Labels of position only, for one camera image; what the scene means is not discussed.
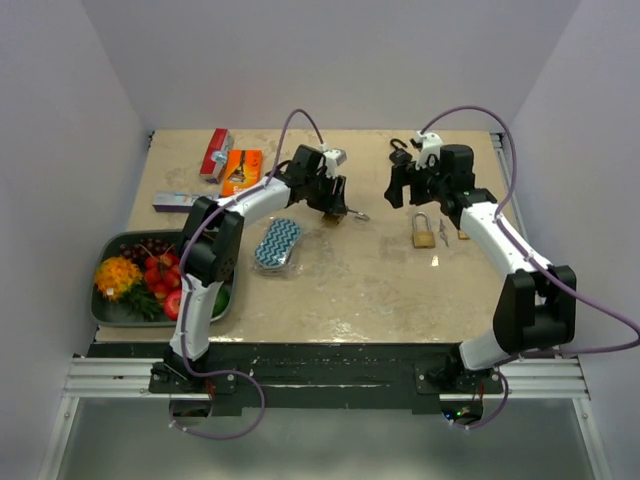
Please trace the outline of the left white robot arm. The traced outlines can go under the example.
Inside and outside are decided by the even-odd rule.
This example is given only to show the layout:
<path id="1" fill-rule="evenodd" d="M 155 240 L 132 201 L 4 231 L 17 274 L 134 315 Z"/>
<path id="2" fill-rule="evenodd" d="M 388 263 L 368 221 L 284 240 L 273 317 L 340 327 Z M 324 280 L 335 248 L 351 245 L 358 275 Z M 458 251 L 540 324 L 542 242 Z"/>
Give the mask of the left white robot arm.
<path id="1" fill-rule="evenodd" d="M 179 242 L 183 292 L 170 341 L 172 352 L 183 358 L 171 378 L 183 391 L 196 392 L 206 383 L 207 368 L 198 361 L 208 352 L 215 297 L 234 273 L 244 229 L 300 202 L 329 217 L 345 216 L 346 178 L 337 167 L 346 158 L 342 149 L 301 145 L 284 167 L 276 167 L 251 188 L 194 203 Z"/>

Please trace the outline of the astronaut keychain with keys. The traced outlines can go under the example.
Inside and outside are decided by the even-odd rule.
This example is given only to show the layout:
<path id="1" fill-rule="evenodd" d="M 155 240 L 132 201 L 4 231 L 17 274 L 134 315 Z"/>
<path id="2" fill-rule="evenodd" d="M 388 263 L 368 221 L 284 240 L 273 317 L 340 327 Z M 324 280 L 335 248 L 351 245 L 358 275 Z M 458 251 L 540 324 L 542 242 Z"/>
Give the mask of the astronaut keychain with keys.
<path id="1" fill-rule="evenodd" d="M 442 218 L 439 219 L 438 234 L 439 234 L 439 238 L 442 240 L 444 245 L 446 247 L 449 247 L 449 238 L 447 234 L 447 228 L 446 228 L 445 221 Z"/>

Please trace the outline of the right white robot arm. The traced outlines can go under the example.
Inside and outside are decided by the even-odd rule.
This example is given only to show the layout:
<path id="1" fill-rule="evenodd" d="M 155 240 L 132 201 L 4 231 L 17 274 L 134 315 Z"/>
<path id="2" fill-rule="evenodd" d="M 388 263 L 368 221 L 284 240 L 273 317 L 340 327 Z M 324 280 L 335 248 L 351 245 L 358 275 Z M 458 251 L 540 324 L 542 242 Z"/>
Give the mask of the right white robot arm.
<path id="1" fill-rule="evenodd" d="M 453 225 L 468 235 L 504 278 L 491 329 L 462 342 L 456 362 L 445 369 L 448 386 L 469 392 L 481 371 L 530 350 L 567 344 L 575 336 L 577 279 L 568 266 L 555 266 L 530 249 L 499 213 L 499 203 L 475 185 L 474 153 L 466 145 L 430 148 L 418 161 L 392 166 L 385 199 L 395 209 L 436 202 Z"/>

